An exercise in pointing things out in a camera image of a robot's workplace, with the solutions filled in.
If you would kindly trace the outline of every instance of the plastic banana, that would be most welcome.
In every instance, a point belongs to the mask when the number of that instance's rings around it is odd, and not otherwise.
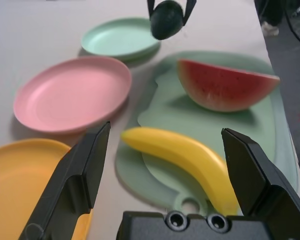
[[[237,215],[238,201],[227,165],[201,142],[185,135],[152,127],[124,131],[121,139],[131,148],[171,162],[190,173],[202,186],[214,208],[224,216]]]

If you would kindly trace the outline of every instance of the banana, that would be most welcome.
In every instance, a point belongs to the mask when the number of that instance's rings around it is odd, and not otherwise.
[[[191,174],[214,208],[224,216],[237,215],[238,201],[227,165],[201,142],[188,136],[152,127],[134,127],[121,134],[131,148],[173,163]]]

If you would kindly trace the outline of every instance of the red watermelon flesh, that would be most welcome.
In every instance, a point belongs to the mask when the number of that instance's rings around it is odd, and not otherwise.
[[[180,59],[179,80],[189,97],[200,106],[219,112],[235,112],[256,104],[279,84],[274,75]]]

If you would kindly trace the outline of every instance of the orange plate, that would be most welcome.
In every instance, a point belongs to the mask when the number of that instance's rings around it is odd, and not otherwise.
[[[70,147],[28,139],[0,147],[0,240],[16,240],[60,159]],[[72,240],[85,240],[92,212],[80,216]]]

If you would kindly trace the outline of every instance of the white table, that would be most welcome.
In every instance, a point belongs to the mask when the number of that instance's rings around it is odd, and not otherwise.
[[[185,6],[186,0],[178,1]],[[76,58],[81,37],[91,27],[131,16],[148,17],[146,0],[0,0],[0,146],[33,137],[73,144],[78,136],[52,137],[20,125],[13,117],[16,91],[45,68]],[[235,52],[270,62],[253,0],[199,0],[182,32],[163,41],[151,61],[131,68],[133,86],[128,105],[112,123],[88,240],[114,240],[125,210],[161,211],[121,187],[114,161],[119,133],[142,93],[147,73],[163,57],[184,50]],[[300,196],[299,167],[298,172]]]

